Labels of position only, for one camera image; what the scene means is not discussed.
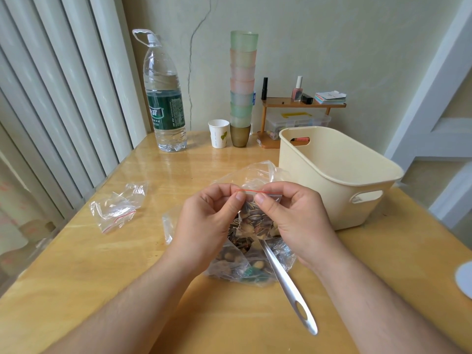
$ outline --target metal utensil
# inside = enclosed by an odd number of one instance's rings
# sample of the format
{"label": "metal utensil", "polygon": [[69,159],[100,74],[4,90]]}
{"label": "metal utensil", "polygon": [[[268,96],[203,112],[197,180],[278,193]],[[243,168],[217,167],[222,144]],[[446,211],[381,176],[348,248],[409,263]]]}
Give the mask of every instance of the metal utensil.
{"label": "metal utensil", "polygon": [[[316,335],[318,333],[318,327],[316,326],[315,318],[313,318],[302,295],[298,291],[290,276],[287,274],[287,272],[285,272],[277,257],[275,257],[274,252],[272,252],[267,242],[265,242],[264,240],[259,240],[259,242],[261,243],[261,246],[267,256],[270,265],[272,266],[272,269],[274,270],[277,279],[279,280],[280,286],[284,290],[285,295],[287,296],[288,301],[292,305],[292,308],[294,309],[298,318],[302,321],[303,325],[308,329],[310,333]],[[298,307],[296,305],[297,302],[305,310],[307,319],[305,319],[304,316],[298,310]]]}

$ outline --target stack of paper notes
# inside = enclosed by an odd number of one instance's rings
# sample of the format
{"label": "stack of paper notes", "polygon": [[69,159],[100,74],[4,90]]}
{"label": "stack of paper notes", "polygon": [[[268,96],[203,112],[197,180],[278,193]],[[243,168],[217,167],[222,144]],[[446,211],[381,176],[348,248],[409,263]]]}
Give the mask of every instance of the stack of paper notes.
{"label": "stack of paper notes", "polygon": [[332,92],[316,93],[315,99],[320,104],[344,104],[346,102],[346,94],[334,90]]}

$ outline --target large plastic water bottle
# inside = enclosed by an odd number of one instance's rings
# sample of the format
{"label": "large plastic water bottle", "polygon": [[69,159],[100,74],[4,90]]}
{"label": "large plastic water bottle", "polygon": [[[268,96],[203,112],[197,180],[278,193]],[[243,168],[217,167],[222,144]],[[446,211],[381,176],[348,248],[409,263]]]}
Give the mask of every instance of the large plastic water bottle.
{"label": "large plastic water bottle", "polygon": [[[137,34],[147,35],[148,43]],[[157,145],[164,151],[179,151],[187,146],[184,107],[177,70],[156,35],[148,29],[133,29],[138,41],[149,47],[143,65],[146,95]]]}

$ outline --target hand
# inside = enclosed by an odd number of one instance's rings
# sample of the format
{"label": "hand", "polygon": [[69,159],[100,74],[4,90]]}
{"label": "hand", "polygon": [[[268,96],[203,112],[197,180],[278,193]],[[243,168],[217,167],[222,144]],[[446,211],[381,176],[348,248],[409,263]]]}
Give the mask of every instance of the hand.
{"label": "hand", "polygon": [[319,193],[289,182],[269,183],[262,190],[283,194],[280,203],[263,193],[254,199],[277,223],[280,235],[305,266],[317,271],[333,250],[346,250],[331,226]]}
{"label": "hand", "polygon": [[220,252],[246,195],[234,184],[213,184],[184,202],[170,251],[194,276]]}

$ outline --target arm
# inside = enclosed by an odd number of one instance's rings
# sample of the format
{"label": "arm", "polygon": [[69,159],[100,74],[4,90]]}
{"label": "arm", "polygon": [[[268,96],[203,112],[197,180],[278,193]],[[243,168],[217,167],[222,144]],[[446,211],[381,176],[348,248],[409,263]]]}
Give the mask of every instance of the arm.
{"label": "arm", "polygon": [[255,200],[320,278],[361,353],[463,353],[345,248],[317,192],[283,182],[263,189],[283,193],[280,204],[263,194]]}
{"label": "arm", "polygon": [[221,250],[245,199],[237,189],[214,184],[188,199],[159,261],[44,354],[148,353],[190,282]]}

